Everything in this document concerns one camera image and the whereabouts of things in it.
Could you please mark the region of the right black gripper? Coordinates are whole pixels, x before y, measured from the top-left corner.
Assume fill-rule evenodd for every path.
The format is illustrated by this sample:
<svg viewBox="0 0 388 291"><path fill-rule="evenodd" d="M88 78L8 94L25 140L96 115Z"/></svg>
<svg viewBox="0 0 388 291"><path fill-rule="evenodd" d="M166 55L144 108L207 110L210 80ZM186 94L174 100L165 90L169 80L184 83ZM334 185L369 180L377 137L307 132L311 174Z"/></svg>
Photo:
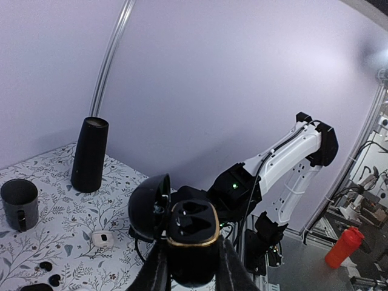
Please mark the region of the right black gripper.
<svg viewBox="0 0 388 291"><path fill-rule="evenodd" d="M129 235L144 242L212 242L229 224L206 192L189 186L138 186L129 198Z"/></svg>

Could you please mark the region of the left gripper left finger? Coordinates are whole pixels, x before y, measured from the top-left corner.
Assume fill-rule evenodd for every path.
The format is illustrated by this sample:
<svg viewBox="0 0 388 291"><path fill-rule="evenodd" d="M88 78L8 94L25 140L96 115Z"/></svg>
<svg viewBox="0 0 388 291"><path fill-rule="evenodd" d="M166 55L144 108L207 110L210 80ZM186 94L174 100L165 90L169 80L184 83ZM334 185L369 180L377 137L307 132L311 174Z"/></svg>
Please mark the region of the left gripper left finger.
<svg viewBox="0 0 388 291"><path fill-rule="evenodd" d="M171 290L171 275L167 261L166 243L158 241L154 244L127 291L166 291Z"/></svg>

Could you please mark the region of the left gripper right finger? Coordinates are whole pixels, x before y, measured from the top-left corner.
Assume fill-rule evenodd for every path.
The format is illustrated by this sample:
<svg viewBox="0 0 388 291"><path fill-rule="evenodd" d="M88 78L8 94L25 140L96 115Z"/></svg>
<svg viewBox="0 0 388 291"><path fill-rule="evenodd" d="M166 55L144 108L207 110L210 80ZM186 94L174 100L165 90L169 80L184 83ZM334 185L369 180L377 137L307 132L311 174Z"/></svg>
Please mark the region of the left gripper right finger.
<svg viewBox="0 0 388 291"><path fill-rule="evenodd" d="M218 239L219 266L216 271L217 290L258 290L245 270L229 239L222 235Z"/></svg>

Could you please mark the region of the black gold-trimmed earbud case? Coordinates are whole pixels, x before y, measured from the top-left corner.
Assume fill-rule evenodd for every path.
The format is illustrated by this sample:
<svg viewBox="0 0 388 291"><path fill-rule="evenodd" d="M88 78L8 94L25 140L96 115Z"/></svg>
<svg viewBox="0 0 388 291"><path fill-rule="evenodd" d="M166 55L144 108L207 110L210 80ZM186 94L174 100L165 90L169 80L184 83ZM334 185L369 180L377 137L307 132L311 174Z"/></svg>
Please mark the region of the black gold-trimmed earbud case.
<svg viewBox="0 0 388 291"><path fill-rule="evenodd" d="M201 287L215 276L220 226L205 191L172 192L168 174L147 178L130 195L128 214L130 236L155 243L178 284Z"/></svg>

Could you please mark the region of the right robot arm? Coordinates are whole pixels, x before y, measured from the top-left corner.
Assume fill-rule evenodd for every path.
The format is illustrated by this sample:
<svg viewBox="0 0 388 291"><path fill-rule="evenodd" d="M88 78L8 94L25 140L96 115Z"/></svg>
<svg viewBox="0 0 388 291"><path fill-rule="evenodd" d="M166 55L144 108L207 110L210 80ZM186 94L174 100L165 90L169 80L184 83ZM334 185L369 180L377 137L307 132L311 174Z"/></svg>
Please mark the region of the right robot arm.
<svg viewBox="0 0 388 291"><path fill-rule="evenodd" d="M222 172L208 190L182 186L173 192L166 174L144 180L129 199L129 234L148 243L165 241L174 270L192 272L216 266L221 227L235 223L253 270L282 240L311 180L337 152L334 128L298 113L285 137Z"/></svg>

